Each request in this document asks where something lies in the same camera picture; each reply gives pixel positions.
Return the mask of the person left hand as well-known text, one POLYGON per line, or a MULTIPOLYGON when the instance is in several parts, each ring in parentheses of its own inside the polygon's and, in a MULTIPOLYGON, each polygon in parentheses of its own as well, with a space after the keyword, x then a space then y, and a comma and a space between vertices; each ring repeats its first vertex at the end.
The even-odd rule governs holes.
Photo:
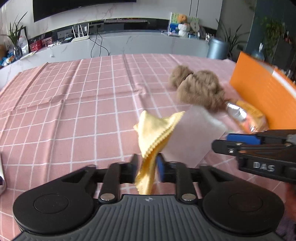
POLYGON ((296 221, 296 194, 295 194, 295 185, 286 183, 286 193, 285 193, 285 207, 287 215, 293 221, 296 221))

